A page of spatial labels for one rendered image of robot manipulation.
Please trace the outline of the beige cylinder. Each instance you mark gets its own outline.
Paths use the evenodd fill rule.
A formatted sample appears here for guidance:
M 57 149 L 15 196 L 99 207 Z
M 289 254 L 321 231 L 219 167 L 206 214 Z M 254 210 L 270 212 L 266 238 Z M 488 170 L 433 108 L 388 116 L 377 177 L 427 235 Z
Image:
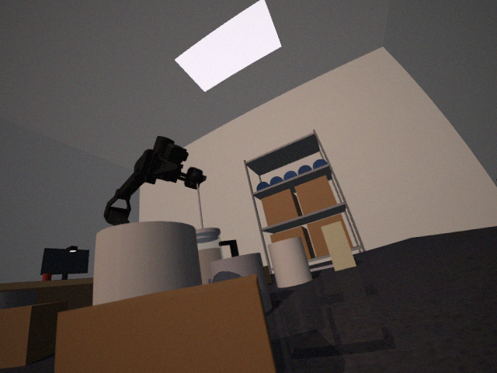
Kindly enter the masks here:
M 96 234 L 92 305 L 202 284 L 196 230 L 139 221 Z
M 295 286 L 312 280 L 301 237 L 274 242 L 268 247 L 278 288 Z

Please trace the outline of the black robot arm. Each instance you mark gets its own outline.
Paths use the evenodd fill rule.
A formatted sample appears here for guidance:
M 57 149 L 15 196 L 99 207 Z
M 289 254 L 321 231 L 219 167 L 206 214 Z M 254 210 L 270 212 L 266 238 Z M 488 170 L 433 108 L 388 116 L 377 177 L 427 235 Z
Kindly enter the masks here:
M 170 138 L 157 136 L 153 150 L 165 155 L 167 159 L 181 164 L 188 159 L 189 153 L 187 149 L 181 146 L 174 145 L 174 141 Z M 141 164 L 142 156 L 137 160 L 134 173 L 123 184 L 120 189 L 116 190 L 114 197 L 107 202 L 103 217 L 108 224 L 117 226 L 121 224 L 129 224 L 129 214 L 131 211 L 130 196 L 135 193 L 143 183 L 156 183 L 156 177 L 140 173 L 139 166 Z M 127 202 L 127 209 L 119 207 L 110 207 L 118 199 Z

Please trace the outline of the glass french press coffee maker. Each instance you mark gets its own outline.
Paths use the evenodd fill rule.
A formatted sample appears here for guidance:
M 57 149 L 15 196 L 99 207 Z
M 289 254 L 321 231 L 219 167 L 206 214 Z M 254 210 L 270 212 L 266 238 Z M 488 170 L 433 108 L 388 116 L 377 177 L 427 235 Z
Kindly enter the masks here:
M 222 246 L 230 246 L 231 256 L 238 255 L 237 242 L 235 240 L 221 241 L 221 233 L 219 228 L 204 228 L 200 204 L 200 191 L 199 183 L 203 182 L 203 174 L 195 171 L 190 175 L 192 183 L 197 185 L 199 209 L 200 209 L 200 222 L 201 228 L 196 229 L 199 262 L 201 269 L 202 284 L 210 284 L 210 267 L 209 263 L 215 260 L 224 259 Z

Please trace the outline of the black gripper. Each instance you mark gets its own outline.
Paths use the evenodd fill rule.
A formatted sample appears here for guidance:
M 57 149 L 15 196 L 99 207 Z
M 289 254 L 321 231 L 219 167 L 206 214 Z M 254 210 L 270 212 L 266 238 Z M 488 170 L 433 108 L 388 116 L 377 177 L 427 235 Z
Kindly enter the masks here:
M 185 181 L 185 187 L 195 190 L 197 190 L 197 185 L 192 183 L 190 175 L 195 171 L 203 174 L 203 170 L 192 166 L 187 169 L 186 173 L 183 173 L 181 164 L 167 159 L 165 155 L 150 148 L 143 152 L 139 170 L 140 173 L 168 182 L 176 183 L 177 179 Z

